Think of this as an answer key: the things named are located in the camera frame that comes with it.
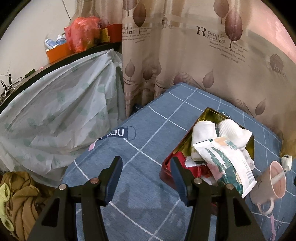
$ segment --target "food wrapper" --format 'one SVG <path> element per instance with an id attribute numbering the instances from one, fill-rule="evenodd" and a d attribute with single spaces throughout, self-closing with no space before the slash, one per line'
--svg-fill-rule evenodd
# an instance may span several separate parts
<path id="1" fill-rule="evenodd" d="M 219 186 L 231 183 L 244 198 L 257 183 L 241 150 L 227 137 L 193 145 L 207 162 Z"/>

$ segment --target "plastic sheet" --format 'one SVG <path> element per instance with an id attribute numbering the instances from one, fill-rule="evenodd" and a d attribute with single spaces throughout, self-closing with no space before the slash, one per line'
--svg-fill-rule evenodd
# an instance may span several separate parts
<path id="1" fill-rule="evenodd" d="M 95 53 L 21 92 L 0 114 L 0 159 L 56 186 L 65 167 L 125 119 L 122 56 Z"/>

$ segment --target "bed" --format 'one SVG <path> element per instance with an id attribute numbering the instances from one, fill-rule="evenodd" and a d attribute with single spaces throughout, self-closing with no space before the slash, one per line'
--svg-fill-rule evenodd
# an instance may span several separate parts
<path id="1" fill-rule="evenodd" d="M 192 208 L 186 207 L 178 193 L 160 180 L 159 171 L 164 159 L 206 107 L 230 116 L 254 134 L 255 177 L 273 160 L 280 161 L 281 141 L 267 127 L 212 94 L 184 83 L 175 85 L 122 123 L 116 129 L 116 135 L 105 136 L 93 143 L 66 171 L 64 183 L 69 186 L 81 185 L 97 177 L 102 169 L 110 165 L 115 155 L 122 157 L 123 171 L 114 198 L 107 207 L 102 208 L 110 241 L 184 239 Z M 294 217 L 295 172 L 294 165 L 292 171 L 286 174 L 285 196 L 275 201 L 274 210 L 268 216 L 262 216 L 252 204 L 250 195 L 246 196 L 245 201 L 266 240 L 273 235 L 272 222 L 277 231 L 274 240 L 279 240 Z M 79 204 L 76 206 L 76 220 L 78 240 L 84 240 Z M 215 238 L 215 222 L 216 217 L 211 216 L 211 241 Z"/>

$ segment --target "beige curtain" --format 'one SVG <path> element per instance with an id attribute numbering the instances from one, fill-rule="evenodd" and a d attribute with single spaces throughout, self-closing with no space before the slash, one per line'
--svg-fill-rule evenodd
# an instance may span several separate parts
<path id="1" fill-rule="evenodd" d="M 95 8 L 123 24 L 127 116 L 185 82 L 268 126 L 283 138 L 281 154 L 296 157 L 296 47 L 260 0 L 96 0 Z"/>

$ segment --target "red plastic bag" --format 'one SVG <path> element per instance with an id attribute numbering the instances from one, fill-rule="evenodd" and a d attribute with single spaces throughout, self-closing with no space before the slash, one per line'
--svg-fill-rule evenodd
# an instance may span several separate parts
<path id="1" fill-rule="evenodd" d="M 100 39 L 99 21 L 95 16 L 79 17 L 65 28 L 66 40 L 73 52 L 82 52 L 97 45 Z"/>

